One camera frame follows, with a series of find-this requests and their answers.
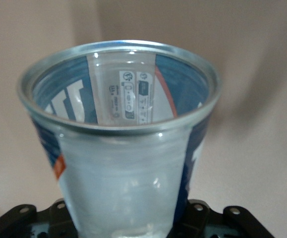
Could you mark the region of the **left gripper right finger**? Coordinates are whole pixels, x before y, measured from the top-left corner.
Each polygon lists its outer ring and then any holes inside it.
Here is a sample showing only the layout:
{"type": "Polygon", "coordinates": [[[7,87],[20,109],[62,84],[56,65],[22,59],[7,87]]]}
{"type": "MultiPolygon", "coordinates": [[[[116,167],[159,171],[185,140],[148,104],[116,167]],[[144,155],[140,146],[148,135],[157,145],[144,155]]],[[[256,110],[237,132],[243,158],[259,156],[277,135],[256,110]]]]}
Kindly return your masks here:
{"type": "Polygon", "coordinates": [[[227,206],[222,213],[201,200],[189,200],[182,238],[275,238],[247,209],[227,206]]]}

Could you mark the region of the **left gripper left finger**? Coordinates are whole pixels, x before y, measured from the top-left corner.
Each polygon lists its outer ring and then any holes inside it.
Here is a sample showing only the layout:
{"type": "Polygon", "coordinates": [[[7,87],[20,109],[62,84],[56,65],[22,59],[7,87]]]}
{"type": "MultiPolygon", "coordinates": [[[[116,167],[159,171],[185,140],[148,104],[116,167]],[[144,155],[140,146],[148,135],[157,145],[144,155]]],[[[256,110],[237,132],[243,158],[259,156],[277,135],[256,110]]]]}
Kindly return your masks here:
{"type": "Polygon", "coordinates": [[[78,238],[78,232],[59,199],[39,212],[31,204],[13,207],[0,217],[0,238],[78,238]]]}

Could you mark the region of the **clear plastic tennis ball can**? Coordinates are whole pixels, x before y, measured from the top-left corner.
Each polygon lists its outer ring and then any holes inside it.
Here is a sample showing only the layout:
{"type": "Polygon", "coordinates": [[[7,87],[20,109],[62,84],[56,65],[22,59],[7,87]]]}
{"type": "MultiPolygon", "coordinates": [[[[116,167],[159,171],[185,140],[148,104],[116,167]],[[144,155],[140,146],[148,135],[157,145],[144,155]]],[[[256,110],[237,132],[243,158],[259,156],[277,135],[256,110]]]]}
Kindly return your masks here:
{"type": "Polygon", "coordinates": [[[166,238],[221,92],[208,61],[156,42],[98,42],[40,60],[17,90],[80,238],[166,238]]]}

